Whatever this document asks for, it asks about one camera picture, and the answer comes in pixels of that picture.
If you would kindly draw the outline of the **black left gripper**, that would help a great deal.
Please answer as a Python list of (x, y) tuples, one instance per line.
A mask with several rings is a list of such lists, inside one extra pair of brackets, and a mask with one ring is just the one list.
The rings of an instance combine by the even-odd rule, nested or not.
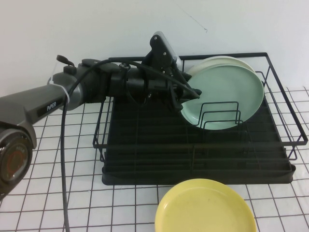
[(147, 89), (160, 98), (171, 110), (179, 112), (183, 109), (182, 103), (199, 99), (202, 91), (191, 88), (188, 80), (191, 75), (180, 71), (176, 58), (168, 55), (147, 54), (142, 64), (151, 70), (146, 70)]

